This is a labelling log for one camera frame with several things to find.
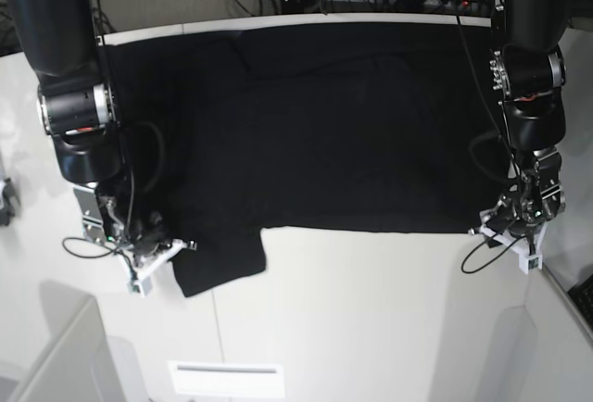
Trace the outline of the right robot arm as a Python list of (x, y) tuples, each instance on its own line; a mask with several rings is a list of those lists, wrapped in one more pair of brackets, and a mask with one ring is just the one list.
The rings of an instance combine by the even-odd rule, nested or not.
[(155, 167), (145, 182), (127, 145), (105, 32), (94, 14), (100, 0), (6, 0), (19, 44), (39, 86), (37, 107), (57, 164), (82, 212), (81, 241), (119, 257), (128, 284), (141, 293), (156, 269), (188, 243), (168, 236), (161, 215), (138, 205), (160, 180), (164, 136), (155, 137)]

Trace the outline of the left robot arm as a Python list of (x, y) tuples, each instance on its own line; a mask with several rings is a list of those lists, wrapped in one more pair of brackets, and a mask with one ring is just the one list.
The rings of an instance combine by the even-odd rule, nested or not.
[(481, 213), (486, 243), (534, 261), (549, 222), (565, 209), (558, 143), (566, 134), (561, 89), (566, 83), (559, 41), (571, 0), (493, 0), (490, 69), (500, 93), (502, 128), (471, 140), (469, 151), (495, 140), (510, 149), (511, 178), (496, 205)]

